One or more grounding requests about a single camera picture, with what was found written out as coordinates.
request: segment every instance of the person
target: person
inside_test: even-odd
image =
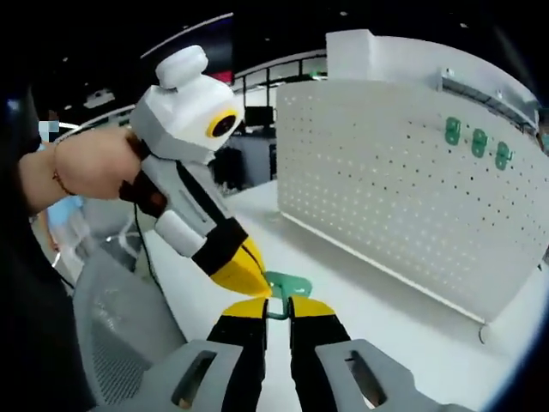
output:
[[[31,98],[25,91],[18,95]],[[28,218],[69,194],[117,198],[123,182],[133,183],[140,161],[125,128],[82,132],[33,152],[35,145],[28,142],[37,131],[17,127],[32,116],[10,105],[11,95],[0,97],[0,143],[14,149],[0,153],[0,188],[9,199],[0,219],[3,402],[10,402],[8,394],[18,394],[12,402],[20,407],[90,410],[94,399],[83,372],[71,299]]]
[[[43,141],[39,150],[51,143]],[[84,262],[95,249],[96,242],[86,222],[82,208],[84,201],[79,196],[67,196],[39,213],[40,226],[44,230],[48,246],[60,253],[75,285]]]

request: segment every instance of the yellow camera ring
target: yellow camera ring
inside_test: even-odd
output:
[[[209,124],[206,136],[216,138],[225,135],[236,123],[237,116],[238,112],[233,109],[221,112]]]

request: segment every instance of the gray gripper housing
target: gray gripper housing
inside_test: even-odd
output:
[[[374,395],[379,412],[472,412],[455,404],[441,405],[415,389],[413,375],[365,340],[319,346],[317,355],[332,388],[337,412],[369,410],[365,397]],[[242,352],[239,346],[192,341],[159,365],[145,372],[137,395],[119,405],[94,412],[178,412],[174,397],[194,376],[201,360],[212,360],[202,382],[194,388],[191,412],[221,412],[233,368]],[[360,373],[360,366],[366,373]]]

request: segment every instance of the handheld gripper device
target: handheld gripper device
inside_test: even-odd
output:
[[[130,143],[142,159],[131,197],[157,218],[160,237],[215,283],[268,297],[262,257],[208,170],[244,108],[225,83],[202,74],[207,65],[203,49],[193,45],[156,68],[160,85],[151,86],[130,115]]]

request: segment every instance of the gray office chair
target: gray office chair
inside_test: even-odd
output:
[[[97,404],[132,398],[142,376],[185,340],[162,293],[98,248],[74,296],[84,371]]]

